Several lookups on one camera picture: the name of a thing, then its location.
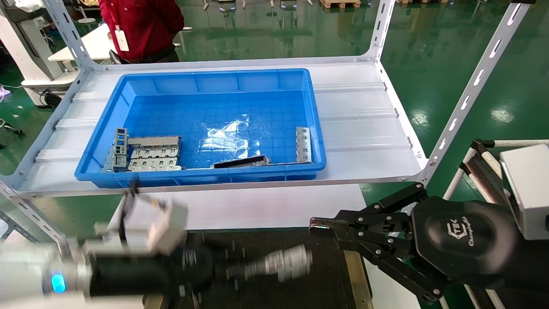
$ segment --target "white metal shelf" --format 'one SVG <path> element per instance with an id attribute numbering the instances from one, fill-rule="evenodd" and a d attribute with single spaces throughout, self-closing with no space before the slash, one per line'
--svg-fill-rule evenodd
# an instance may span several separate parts
<path id="1" fill-rule="evenodd" d="M 326 148 L 327 166 L 317 179 L 264 183 L 226 183 L 155 187 L 147 192 L 246 189 L 259 187 L 357 184 L 398 181 L 415 175 L 426 164 L 398 99 L 391 100 L 392 86 L 384 83 L 374 62 L 354 57 L 281 60 L 239 60 L 171 64 L 168 69 L 110 66 L 92 72 L 73 97 L 65 115 L 19 187 L 22 196 L 75 196 L 115 194 L 122 190 L 99 189 L 78 181 L 74 171 L 101 113 L 121 75 L 166 71 L 248 70 L 306 68 L 311 73 Z"/>

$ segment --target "red jacket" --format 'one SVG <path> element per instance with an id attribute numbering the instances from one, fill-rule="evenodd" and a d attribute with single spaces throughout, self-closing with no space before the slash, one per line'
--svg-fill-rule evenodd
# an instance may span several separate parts
<path id="1" fill-rule="evenodd" d="M 174 0 L 99 0 L 99 8 L 116 52 L 128 60 L 146 58 L 168 48 L 185 25 Z M 130 49 L 127 52 L 118 46 L 116 24 L 126 36 Z"/>

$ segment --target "blue led light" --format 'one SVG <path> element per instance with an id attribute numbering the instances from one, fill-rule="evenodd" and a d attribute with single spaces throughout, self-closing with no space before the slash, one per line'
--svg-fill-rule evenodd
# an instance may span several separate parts
<path id="1" fill-rule="evenodd" d="M 52 288 L 57 294 L 63 293 L 66 290 L 65 278 L 63 278 L 63 275 L 56 274 L 52 276 Z"/>

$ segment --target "blue grid bin floor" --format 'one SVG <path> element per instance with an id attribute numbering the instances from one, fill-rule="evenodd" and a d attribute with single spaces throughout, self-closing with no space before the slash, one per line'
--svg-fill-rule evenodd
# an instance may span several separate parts
<path id="1" fill-rule="evenodd" d="M 265 155 L 272 163 L 296 162 L 298 126 L 307 126 L 299 91 L 136 98 L 124 127 L 130 137 L 181 136 L 179 165 L 210 168 L 216 162 Z"/>

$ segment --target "wooden pallet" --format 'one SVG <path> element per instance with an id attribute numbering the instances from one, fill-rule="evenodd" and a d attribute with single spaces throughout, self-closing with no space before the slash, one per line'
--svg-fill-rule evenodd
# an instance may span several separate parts
<path id="1" fill-rule="evenodd" d="M 346 4 L 352 4 L 353 7 L 359 8 L 361 2 L 360 0 L 320 0 L 320 3 L 329 9 L 332 4 L 337 4 L 340 8 L 345 8 Z"/>
<path id="2" fill-rule="evenodd" d="M 400 2 L 402 4 L 408 4 L 408 3 L 412 3 L 413 0 L 396 0 L 397 2 Z M 428 3 L 430 2 L 431 0 L 416 0 L 416 2 L 421 2 L 421 3 Z M 448 2 L 448 0 L 439 0 L 440 3 L 446 3 Z"/>

